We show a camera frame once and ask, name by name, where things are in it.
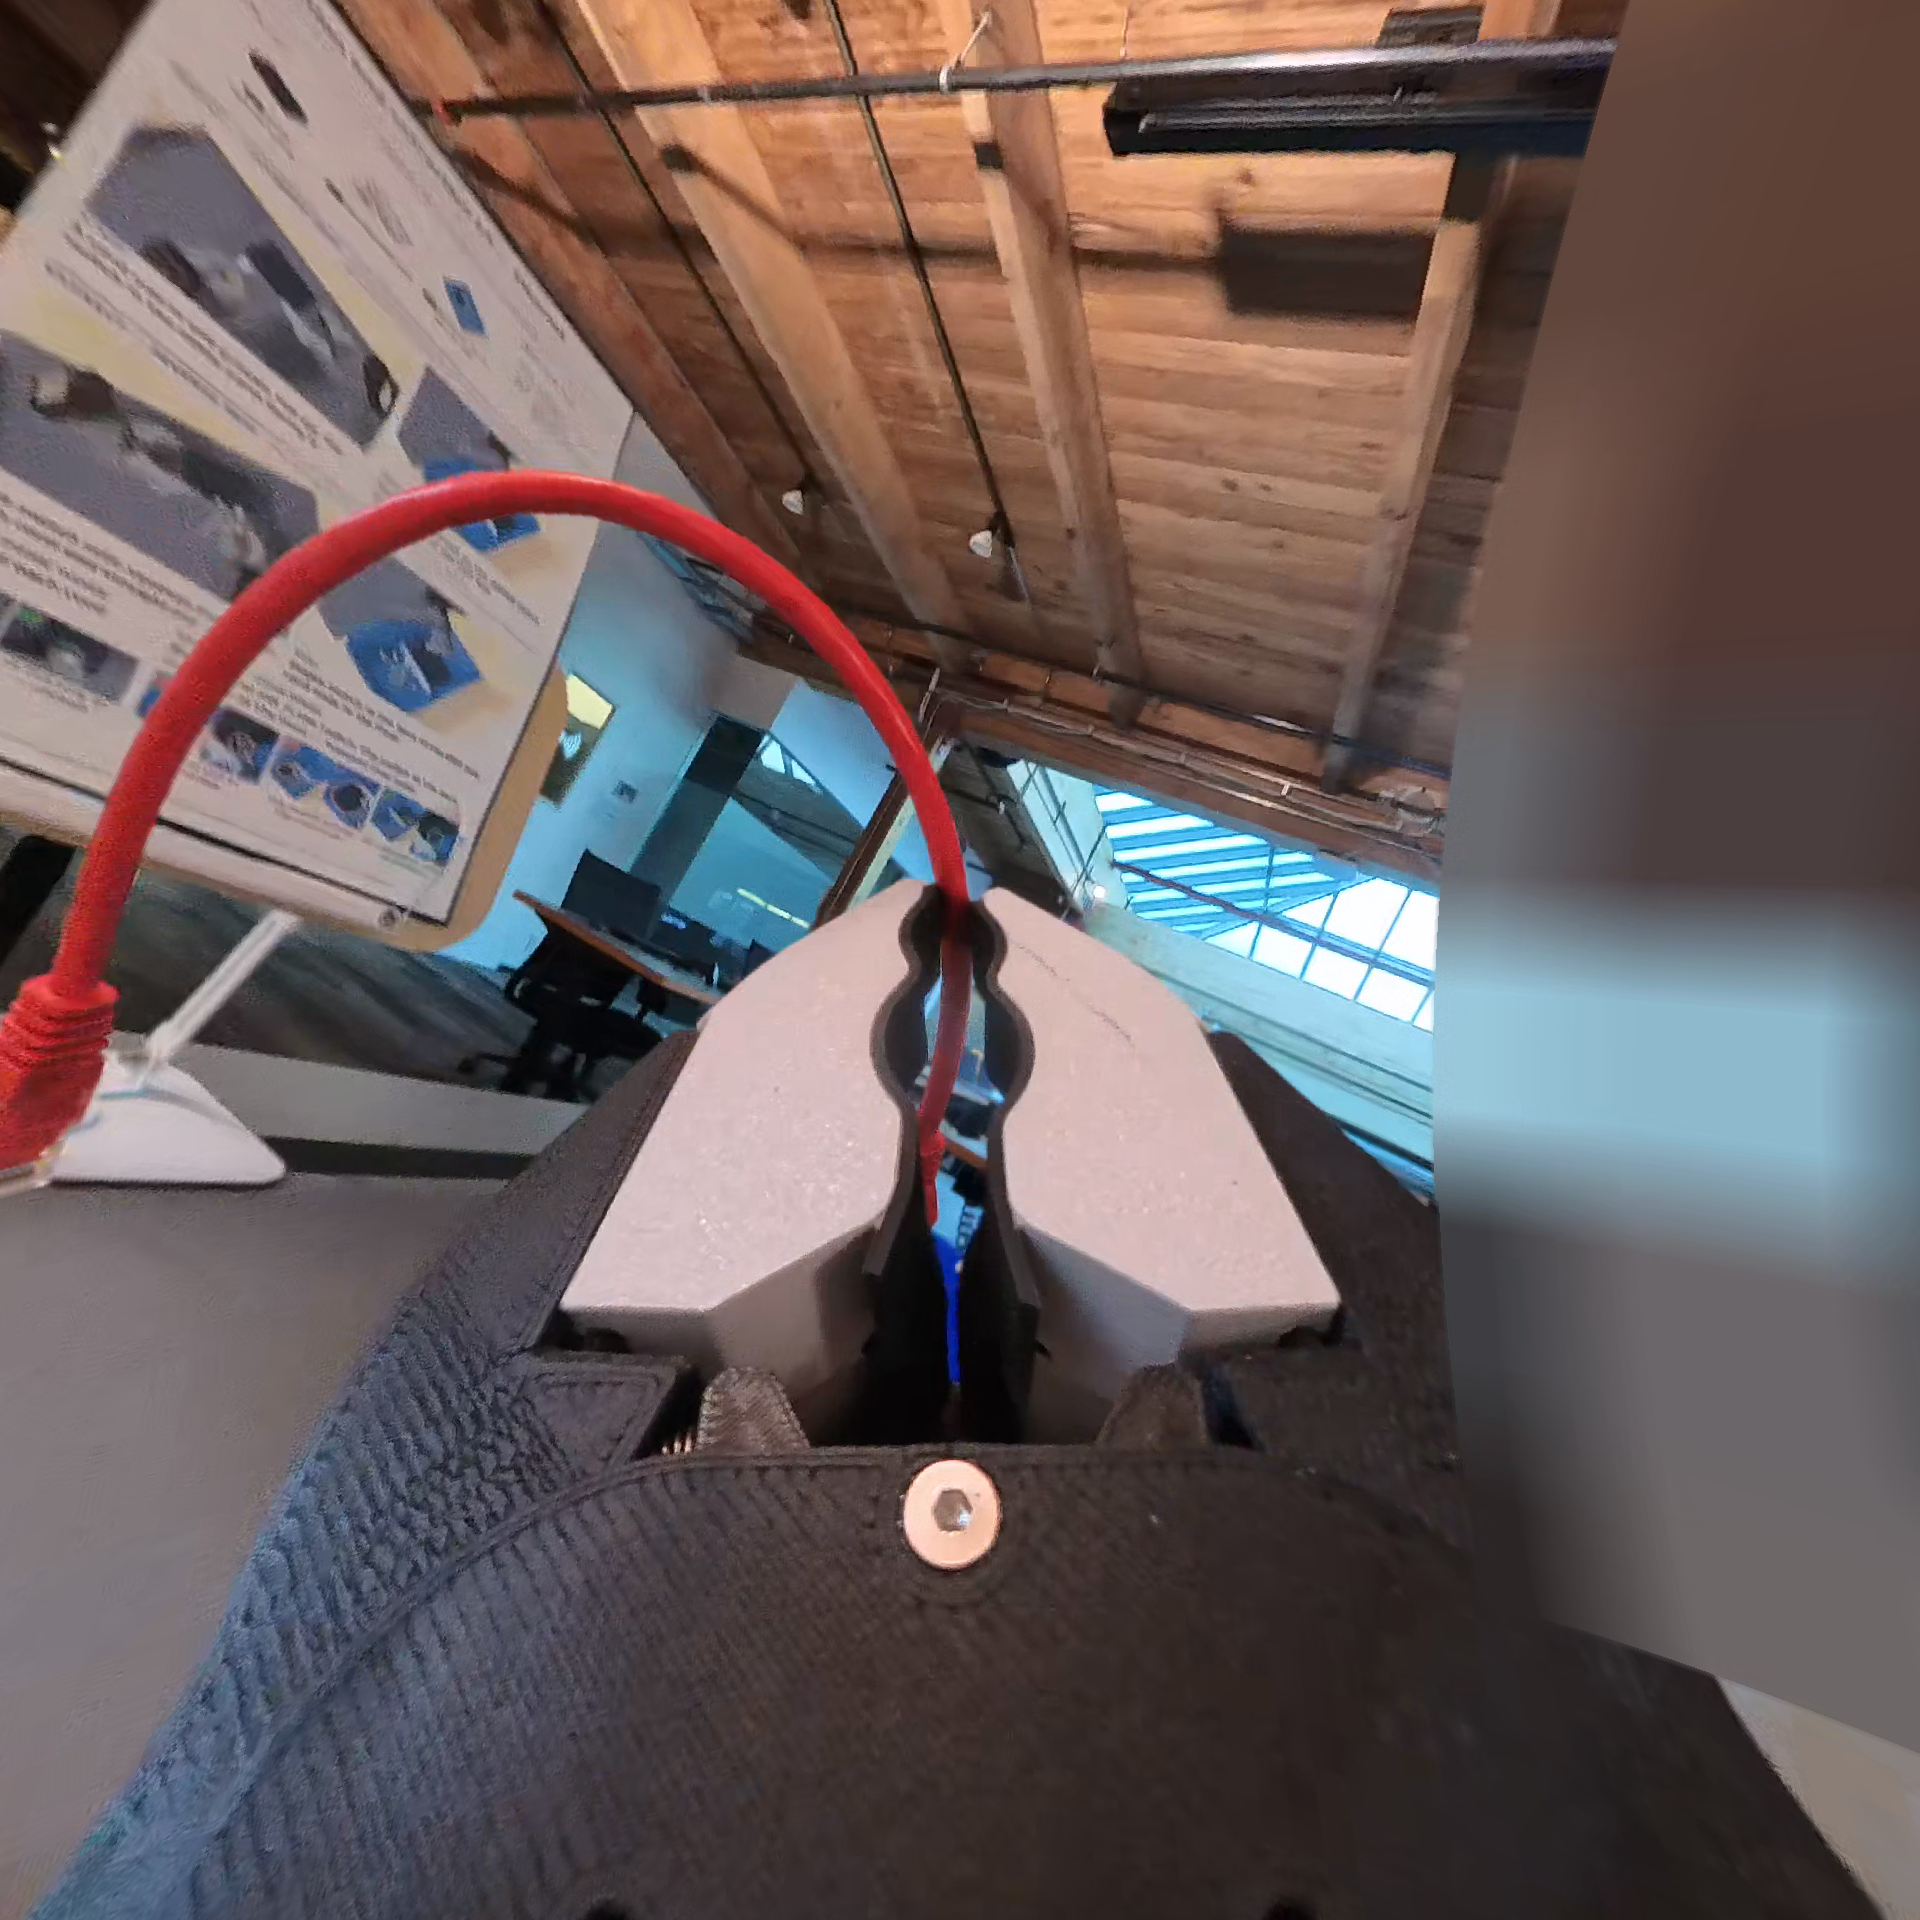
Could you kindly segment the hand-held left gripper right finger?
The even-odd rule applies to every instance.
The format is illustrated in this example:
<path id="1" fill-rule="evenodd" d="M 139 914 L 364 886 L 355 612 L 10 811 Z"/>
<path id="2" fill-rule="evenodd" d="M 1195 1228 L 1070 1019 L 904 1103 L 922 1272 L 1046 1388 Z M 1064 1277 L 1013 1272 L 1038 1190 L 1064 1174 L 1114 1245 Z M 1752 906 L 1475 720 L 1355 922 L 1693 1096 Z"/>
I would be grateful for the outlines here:
<path id="1" fill-rule="evenodd" d="M 1046 1361 L 1148 1367 L 1329 1333 L 1331 1272 L 1193 1006 L 1003 887 L 984 914 L 1033 1048 L 1003 1173 Z"/>

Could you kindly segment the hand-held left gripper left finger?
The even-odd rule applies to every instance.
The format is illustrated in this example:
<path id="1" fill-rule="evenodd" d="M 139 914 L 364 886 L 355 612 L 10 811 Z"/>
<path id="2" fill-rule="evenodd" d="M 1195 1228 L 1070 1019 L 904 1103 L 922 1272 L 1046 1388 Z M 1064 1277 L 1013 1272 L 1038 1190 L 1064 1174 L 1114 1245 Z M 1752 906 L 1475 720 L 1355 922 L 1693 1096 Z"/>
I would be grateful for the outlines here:
<path id="1" fill-rule="evenodd" d="M 935 887 L 895 882 L 762 963 L 694 1029 L 566 1317 L 703 1377 L 850 1391 L 865 1260 L 916 1152 Z"/>

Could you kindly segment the grey desk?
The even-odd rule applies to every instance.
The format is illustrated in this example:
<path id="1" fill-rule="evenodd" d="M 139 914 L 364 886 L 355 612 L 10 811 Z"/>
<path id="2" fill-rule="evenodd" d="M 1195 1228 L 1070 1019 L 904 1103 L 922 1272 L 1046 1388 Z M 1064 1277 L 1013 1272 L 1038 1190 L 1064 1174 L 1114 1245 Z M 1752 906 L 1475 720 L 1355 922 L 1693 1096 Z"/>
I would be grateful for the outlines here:
<path id="1" fill-rule="evenodd" d="M 193 1046 L 271 1190 L 3 1202 L 3 1917 L 32 1911 L 200 1664 L 352 1361 L 575 1107 Z"/>

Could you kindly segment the black office chair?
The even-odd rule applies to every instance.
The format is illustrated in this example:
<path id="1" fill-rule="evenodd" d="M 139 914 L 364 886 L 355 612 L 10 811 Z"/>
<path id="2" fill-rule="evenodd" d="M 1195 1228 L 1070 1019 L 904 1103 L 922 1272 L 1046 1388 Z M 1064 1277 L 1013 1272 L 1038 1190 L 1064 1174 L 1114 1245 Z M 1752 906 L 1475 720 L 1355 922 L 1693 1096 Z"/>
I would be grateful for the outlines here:
<path id="1" fill-rule="evenodd" d="M 641 975 L 595 946 L 585 934 L 568 930 L 566 911 L 516 890 L 541 922 L 541 940 L 505 975 L 504 999 L 531 1019 L 531 1029 L 512 1055 L 472 1051 L 456 1061 L 460 1079 L 495 1066 L 504 1093 L 541 1093 L 556 1102 L 589 1102 L 591 1079 L 604 1061 L 636 1066 L 661 1036 L 651 1026 L 654 1001 L 641 995 L 636 1012 L 616 1001 Z"/>

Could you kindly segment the long office table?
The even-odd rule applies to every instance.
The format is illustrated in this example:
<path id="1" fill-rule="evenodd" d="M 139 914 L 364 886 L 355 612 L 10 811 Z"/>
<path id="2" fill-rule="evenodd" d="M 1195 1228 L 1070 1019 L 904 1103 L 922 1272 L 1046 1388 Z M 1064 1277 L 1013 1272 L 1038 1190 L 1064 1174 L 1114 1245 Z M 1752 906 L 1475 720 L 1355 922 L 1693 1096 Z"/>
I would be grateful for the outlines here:
<path id="1" fill-rule="evenodd" d="M 512 901 L 527 906 L 541 922 L 541 926 L 548 934 L 558 934 L 558 937 L 598 955 L 611 965 L 616 965 L 636 979 L 654 982 L 670 999 L 684 999 L 700 1008 L 713 1008 L 724 999 L 724 991 L 709 986 L 703 975 L 681 969 L 679 963 L 656 957 L 636 944 L 626 944 L 616 934 L 598 930 L 558 906 L 540 901 L 535 896 L 520 890 L 520 887 L 512 890 Z"/>

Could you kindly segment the lit phone icon sign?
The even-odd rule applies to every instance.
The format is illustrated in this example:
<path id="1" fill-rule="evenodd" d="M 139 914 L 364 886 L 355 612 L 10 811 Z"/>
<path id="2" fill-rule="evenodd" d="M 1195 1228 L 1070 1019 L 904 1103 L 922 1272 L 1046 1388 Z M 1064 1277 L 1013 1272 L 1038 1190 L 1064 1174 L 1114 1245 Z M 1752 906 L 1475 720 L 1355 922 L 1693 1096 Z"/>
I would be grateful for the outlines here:
<path id="1" fill-rule="evenodd" d="M 540 788 L 544 802 L 566 802 L 614 713 L 616 704 L 598 685 L 579 673 L 566 673 L 566 722 Z"/>

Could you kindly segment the white document stand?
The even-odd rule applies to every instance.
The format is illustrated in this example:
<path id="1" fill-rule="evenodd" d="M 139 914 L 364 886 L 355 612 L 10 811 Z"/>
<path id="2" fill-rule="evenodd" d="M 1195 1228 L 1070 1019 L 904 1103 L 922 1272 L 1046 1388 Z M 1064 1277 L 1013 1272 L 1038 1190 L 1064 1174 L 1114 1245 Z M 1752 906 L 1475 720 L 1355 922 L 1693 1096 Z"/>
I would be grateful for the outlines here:
<path id="1" fill-rule="evenodd" d="M 102 1088 L 60 1146 L 50 1186 L 271 1190 L 283 1178 L 281 1155 L 179 1067 L 179 1055 L 295 930 L 296 914 L 265 911 L 163 1022 L 107 1046 Z"/>

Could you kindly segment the tan printed poster board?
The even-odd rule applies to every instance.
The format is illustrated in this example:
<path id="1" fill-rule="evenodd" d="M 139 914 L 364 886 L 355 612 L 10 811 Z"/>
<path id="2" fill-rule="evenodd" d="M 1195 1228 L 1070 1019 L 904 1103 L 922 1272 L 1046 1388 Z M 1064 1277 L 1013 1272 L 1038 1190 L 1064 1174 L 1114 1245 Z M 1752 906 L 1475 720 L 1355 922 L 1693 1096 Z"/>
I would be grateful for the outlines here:
<path id="1" fill-rule="evenodd" d="M 93 831 L 296 543 L 446 478 L 611 478 L 629 423 L 332 4 L 154 4 L 3 242 L 3 824 Z M 456 940 L 595 538 L 505 514 L 325 590 L 218 699 L 149 857 Z"/>

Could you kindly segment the black ceiling track rail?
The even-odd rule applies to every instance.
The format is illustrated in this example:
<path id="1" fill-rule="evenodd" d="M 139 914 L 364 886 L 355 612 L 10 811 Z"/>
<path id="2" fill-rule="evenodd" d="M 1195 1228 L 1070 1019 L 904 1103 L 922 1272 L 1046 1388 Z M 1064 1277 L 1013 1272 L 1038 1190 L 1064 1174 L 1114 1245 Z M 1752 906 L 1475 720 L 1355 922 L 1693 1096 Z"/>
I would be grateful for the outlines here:
<path id="1" fill-rule="evenodd" d="M 1246 57 L 1119 78 L 1114 157 L 1581 157 L 1613 37 L 1389 44 L 1337 59 Z"/>

